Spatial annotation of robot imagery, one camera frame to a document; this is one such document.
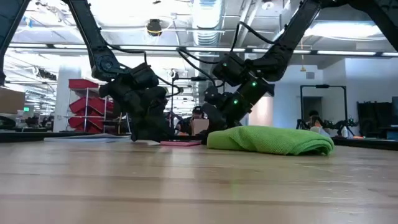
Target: wooden tabletop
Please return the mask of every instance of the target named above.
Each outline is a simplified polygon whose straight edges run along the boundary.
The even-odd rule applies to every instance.
[[[1,224],[396,224],[398,152],[0,144]]]

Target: green cloth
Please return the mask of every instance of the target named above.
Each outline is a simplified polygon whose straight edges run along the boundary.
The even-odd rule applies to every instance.
[[[323,154],[334,149],[333,141],[306,130],[265,126],[239,126],[210,133],[209,149],[226,149],[281,155]]]

